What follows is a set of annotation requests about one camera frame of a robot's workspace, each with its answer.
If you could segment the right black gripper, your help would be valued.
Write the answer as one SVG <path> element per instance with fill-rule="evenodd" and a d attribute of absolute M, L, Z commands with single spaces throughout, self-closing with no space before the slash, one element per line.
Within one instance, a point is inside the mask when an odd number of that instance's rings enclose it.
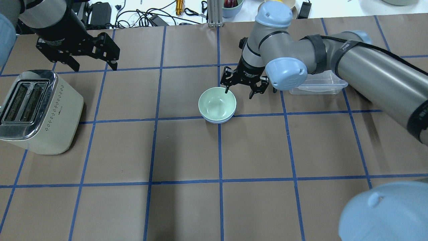
<path fill-rule="evenodd" d="M 263 64 L 250 64 L 242 55 L 235 70 L 224 67 L 220 85 L 225 86 L 225 94 L 228 94 L 231 86 L 237 84 L 250 86 L 249 99 L 252 99 L 255 94 L 263 94 L 270 84 L 270 79 L 262 76 L 264 70 Z"/>

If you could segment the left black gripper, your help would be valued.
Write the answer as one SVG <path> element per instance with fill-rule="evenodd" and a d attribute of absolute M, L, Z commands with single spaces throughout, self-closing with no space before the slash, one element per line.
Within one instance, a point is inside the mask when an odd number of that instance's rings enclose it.
<path fill-rule="evenodd" d="M 90 35 L 81 28 L 37 28 L 36 48 L 51 62 L 60 62 L 79 72 L 80 64 L 75 56 L 101 59 L 116 71 L 120 48 L 106 33 Z"/>

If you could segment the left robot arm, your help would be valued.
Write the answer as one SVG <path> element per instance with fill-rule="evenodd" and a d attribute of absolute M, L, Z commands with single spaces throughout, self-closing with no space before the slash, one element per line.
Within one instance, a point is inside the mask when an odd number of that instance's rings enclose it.
<path fill-rule="evenodd" d="M 106 33 L 88 34 L 82 21 L 64 0 L 1 1 L 1 65 L 5 65 L 16 42 L 21 20 L 37 36 L 36 48 L 51 62 L 80 69 L 74 56 L 101 59 L 116 71 L 120 48 Z"/>

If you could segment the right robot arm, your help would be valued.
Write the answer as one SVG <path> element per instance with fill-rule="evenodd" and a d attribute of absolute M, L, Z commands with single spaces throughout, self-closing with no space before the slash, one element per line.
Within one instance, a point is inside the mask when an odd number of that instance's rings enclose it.
<path fill-rule="evenodd" d="M 371 44 L 363 31 L 308 35 L 294 41 L 292 12 L 282 2 L 261 4 L 252 32 L 240 41 L 235 70 L 225 68 L 220 83 L 251 88 L 269 84 L 290 90 L 309 74 L 331 70 L 427 145 L 427 73 Z M 427 180 L 389 182 L 352 198 L 343 209 L 338 235 L 343 241 L 426 241 Z"/>

